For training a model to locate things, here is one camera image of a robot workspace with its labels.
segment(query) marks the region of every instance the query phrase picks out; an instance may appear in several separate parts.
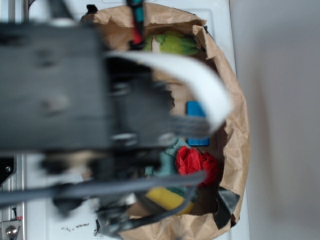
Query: red tissue paper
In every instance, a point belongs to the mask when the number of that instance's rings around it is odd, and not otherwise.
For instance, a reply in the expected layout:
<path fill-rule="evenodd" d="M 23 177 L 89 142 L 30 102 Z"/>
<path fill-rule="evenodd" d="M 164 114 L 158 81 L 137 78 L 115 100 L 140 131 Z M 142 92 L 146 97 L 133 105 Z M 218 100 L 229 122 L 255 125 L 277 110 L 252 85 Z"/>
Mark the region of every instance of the red tissue paper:
<path fill-rule="evenodd" d="M 206 179 L 200 183 L 199 187 L 207 187 L 212 185 L 217 179 L 218 161 L 208 152 L 200 154 L 194 148 L 181 147 L 175 158 L 175 166 L 179 174 L 188 175 L 204 170 L 206 171 Z"/>

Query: green cloth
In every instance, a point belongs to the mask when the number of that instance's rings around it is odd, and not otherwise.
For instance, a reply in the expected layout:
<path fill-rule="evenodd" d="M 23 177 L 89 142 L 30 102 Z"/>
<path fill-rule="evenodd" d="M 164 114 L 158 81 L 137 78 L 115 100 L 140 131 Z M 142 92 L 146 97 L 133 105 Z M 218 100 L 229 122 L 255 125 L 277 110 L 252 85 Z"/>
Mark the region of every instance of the green cloth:
<path fill-rule="evenodd" d="M 178 153 L 178 150 L 183 146 L 186 146 L 189 149 L 191 148 L 184 140 L 182 140 L 181 138 L 177 138 L 174 145 L 168 147 L 165 151 L 162 151 L 160 153 L 160 169 L 156 171 L 153 166 L 147 166 L 144 170 L 144 174 L 146 176 L 156 177 L 164 177 L 177 174 L 178 172 L 175 165 L 176 155 Z M 180 195 L 181 197 L 185 197 L 188 191 L 188 188 L 185 186 L 168 187 L 167 189 L 175 194 Z"/>

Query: blue object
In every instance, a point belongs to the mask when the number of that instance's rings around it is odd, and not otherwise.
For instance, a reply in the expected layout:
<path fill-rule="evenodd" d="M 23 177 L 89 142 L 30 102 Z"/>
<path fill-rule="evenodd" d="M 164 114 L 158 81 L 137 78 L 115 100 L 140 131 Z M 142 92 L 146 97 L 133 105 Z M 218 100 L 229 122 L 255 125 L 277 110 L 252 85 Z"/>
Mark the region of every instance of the blue object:
<path fill-rule="evenodd" d="M 201 108 L 200 104 L 197 101 L 187 101 L 186 102 L 186 114 L 188 116 L 194 117 L 206 117 L 205 112 Z M 209 138 L 205 139 L 196 139 L 188 138 L 187 141 L 189 146 L 209 146 Z"/>

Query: screw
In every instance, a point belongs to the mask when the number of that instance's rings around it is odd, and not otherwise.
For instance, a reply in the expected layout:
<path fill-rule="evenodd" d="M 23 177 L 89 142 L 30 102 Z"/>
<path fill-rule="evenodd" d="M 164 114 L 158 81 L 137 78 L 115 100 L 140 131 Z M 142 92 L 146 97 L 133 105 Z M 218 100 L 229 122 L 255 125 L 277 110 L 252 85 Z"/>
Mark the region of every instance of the screw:
<path fill-rule="evenodd" d="M 12 171 L 12 167 L 7 166 L 7 167 L 5 168 L 5 171 L 6 171 L 7 173 L 11 173 L 11 171 Z"/>
<path fill-rule="evenodd" d="M 6 228 L 5 233 L 10 240 L 13 240 L 18 234 L 18 230 L 15 226 L 11 225 Z"/>

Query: brown paper bag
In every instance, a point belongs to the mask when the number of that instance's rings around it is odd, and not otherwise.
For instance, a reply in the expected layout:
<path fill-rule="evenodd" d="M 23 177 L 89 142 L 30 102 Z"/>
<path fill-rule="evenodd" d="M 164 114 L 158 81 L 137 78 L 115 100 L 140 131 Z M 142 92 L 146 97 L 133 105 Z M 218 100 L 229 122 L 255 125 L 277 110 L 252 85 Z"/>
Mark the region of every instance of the brown paper bag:
<path fill-rule="evenodd" d="M 120 234 L 125 240 L 214 239 L 229 231 L 239 220 L 250 160 L 247 103 L 225 55 L 207 33 L 205 20 L 189 12 L 153 3 L 146 3 L 144 8 L 145 35 L 174 30 L 194 36 L 204 47 L 205 51 L 194 57 L 217 71 L 232 96 L 234 109 L 224 126 L 210 139 L 210 146 L 199 148 L 221 161 L 218 185 L 198 189 L 198 199 L 191 214 L 171 216 Z M 100 10 L 87 18 L 99 26 L 109 47 L 119 51 L 129 49 L 133 23 L 127 6 Z M 163 72 L 155 71 L 154 78 L 168 83 L 175 103 L 172 114 L 184 115 L 186 102 L 194 100 L 189 89 Z M 147 214 L 138 204 L 129 212 L 140 217 Z"/>

